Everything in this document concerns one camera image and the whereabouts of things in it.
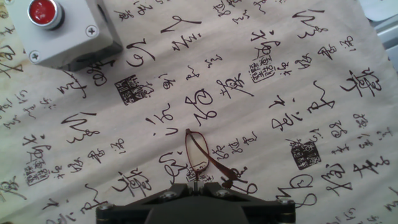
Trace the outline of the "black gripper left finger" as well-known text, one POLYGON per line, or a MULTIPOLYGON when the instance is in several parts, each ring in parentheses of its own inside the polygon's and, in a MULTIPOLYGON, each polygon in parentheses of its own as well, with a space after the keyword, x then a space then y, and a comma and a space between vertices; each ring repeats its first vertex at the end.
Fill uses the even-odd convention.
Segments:
POLYGON ((156 206, 192 196, 193 189, 188 184, 173 184, 169 189, 127 205, 102 204, 96 209, 96 224, 145 223, 156 206))

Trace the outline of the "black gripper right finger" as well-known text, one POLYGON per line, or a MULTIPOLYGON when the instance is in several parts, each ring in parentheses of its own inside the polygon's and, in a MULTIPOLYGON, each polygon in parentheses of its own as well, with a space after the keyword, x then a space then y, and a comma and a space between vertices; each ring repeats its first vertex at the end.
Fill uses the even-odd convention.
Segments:
POLYGON ((197 183, 196 198, 208 223, 295 223, 293 200, 263 200, 219 183, 197 183))

